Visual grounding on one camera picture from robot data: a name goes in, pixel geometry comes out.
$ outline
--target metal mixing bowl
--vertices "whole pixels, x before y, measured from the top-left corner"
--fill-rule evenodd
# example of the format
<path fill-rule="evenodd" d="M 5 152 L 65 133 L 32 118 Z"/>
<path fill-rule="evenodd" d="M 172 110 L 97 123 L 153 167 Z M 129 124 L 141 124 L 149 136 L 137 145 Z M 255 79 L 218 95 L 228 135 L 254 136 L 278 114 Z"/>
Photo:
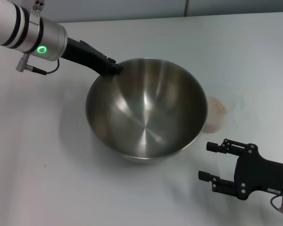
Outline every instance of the metal mixing bowl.
<path fill-rule="evenodd" d="M 95 135 L 131 159 L 175 154 L 202 131 L 207 99 L 197 80 L 165 60 L 120 63 L 119 76 L 100 76 L 90 88 L 86 115 Z"/>

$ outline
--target bowl rim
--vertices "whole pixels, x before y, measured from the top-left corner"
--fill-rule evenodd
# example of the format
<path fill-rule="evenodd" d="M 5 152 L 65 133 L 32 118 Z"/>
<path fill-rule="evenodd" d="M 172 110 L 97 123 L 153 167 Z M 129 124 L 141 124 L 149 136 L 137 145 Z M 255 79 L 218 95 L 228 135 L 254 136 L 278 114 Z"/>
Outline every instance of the bowl rim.
<path fill-rule="evenodd" d="M 158 157 L 152 157 L 152 158 L 142 158 L 142 157 L 136 157 L 136 156 L 132 156 L 132 155 L 127 155 L 127 154 L 124 154 L 122 152 L 119 152 L 118 150 L 114 149 L 113 147 L 110 147 L 109 145 L 107 145 L 106 143 L 104 143 L 101 139 L 98 138 L 98 136 L 94 133 L 91 125 L 90 125 L 90 122 L 88 120 L 88 116 L 87 116 L 87 103 L 88 103 L 88 99 L 90 98 L 90 95 L 91 95 L 91 92 L 95 86 L 95 84 L 98 82 L 98 80 L 101 78 L 101 75 L 99 75 L 96 80 L 92 83 L 89 91 L 88 91 L 88 94 L 87 94 L 87 98 L 86 98 L 86 103 L 85 103 L 85 114 L 86 114 L 86 118 L 87 118 L 87 121 L 88 121 L 88 124 L 89 124 L 89 127 L 91 128 L 91 131 L 92 133 L 95 135 L 95 137 L 101 141 L 101 143 L 103 143 L 106 147 L 110 148 L 112 151 L 122 155 L 123 157 L 125 158 L 131 158 L 131 159 L 136 159 L 136 160 L 159 160 L 159 159 L 164 159 L 164 158 L 167 158 L 167 157 L 170 157 L 172 155 L 175 155 L 179 152 L 181 152 L 182 150 L 186 149 L 188 146 L 190 146 L 199 136 L 199 134 L 203 131 L 205 125 L 206 125 L 206 122 L 207 122 L 207 118 L 208 118 L 208 101 L 207 101 L 207 96 L 206 96 L 206 93 L 204 92 L 204 89 L 203 87 L 200 85 L 199 81 L 189 72 L 187 71 L 185 68 L 181 67 L 180 65 L 178 64 L 175 64 L 173 62 L 170 62 L 170 61 L 167 61 L 167 60 L 163 60 L 163 59 L 159 59 L 159 58 L 152 58 L 152 57 L 138 57 L 138 58 L 132 58 L 132 59 L 128 59 L 128 60 L 124 60 L 122 62 L 119 62 L 118 64 L 122 64 L 122 63 L 125 63 L 125 62 L 130 62 L 130 61 L 135 61 L 135 60 L 146 60 L 146 59 L 151 59 L 151 60 L 158 60 L 158 61 L 164 61 L 164 62 L 168 62 L 168 63 L 171 63 L 171 64 L 174 64 L 178 67 L 180 67 L 181 69 L 183 69 L 185 72 L 187 72 L 195 81 L 196 83 L 198 84 L 198 86 L 200 87 L 200 90 L 204 96 L 204 100 L 205 100 L 205 106 L 206 106 L 206 116 L 205 116 L 205 120 L 203 122 L 203 125 L 202 125 L 202 128 L 200 129 L 199 133 L 197 134 L 197 136 L 191 141 L 189 142 L 185 147 L 183 147 L 182 149 L 179 149 L 179 150 L 176 150 L 172 153 L 169 153 L 169 154 L 166 154 L 166 155 L 162 155 L 162 156 L 158 156 Z"/>

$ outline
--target gray wall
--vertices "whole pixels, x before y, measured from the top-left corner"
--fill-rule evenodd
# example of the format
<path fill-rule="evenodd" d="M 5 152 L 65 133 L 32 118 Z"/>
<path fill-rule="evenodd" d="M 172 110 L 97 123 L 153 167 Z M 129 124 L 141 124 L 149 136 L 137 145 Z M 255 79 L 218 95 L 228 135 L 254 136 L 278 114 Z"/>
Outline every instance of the gray wall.
<path fill-rule="evenodd" d="M 183 16 L 185 0 L 45 0 L 45 6 L 43 15 L 57 22 L 127 20 Z M 190 0 L 188 15 L 265 12 L 283 12 L 283 0 Z"/>

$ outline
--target green led ring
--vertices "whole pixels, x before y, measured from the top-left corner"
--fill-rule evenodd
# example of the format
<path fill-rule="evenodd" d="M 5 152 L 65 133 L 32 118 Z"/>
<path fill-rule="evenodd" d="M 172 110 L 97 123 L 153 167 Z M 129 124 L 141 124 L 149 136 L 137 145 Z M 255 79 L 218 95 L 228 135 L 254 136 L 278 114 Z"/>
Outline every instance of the green led ring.
<path fill-rule="evenodd" d="M 47 48 L 45 47 L 45 46 L 39 46 L 38 48 L 37 48 L 37 52 L 38 53 L 45 53 L 47 51 Z"/>

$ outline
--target white tabletop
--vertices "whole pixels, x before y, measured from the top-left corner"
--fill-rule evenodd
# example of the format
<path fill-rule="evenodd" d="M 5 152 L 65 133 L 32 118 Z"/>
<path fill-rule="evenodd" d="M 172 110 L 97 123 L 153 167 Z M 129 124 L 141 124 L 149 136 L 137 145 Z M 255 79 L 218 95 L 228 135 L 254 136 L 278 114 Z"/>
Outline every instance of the white tabletop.
<path fill-rule="evenodd" d="M 271 194 L 246 201 L 211 192 L 198 170 L 233 180 L 236 156 L 206 142 L 255 143 L 283 163 L 283 13 L 63 24 L 118 62 L 174 62 L 206 86 L 243 100 L 229 122 L 180 154 L 132 166 L 92 134 L 85 100 L 97 74 L 61 59 L 41 76 L 15 67 L 21 53 L 0 47 L 0 226 L 274 226 Z M 55 62 L 32 57 L 52 70 Z"/>

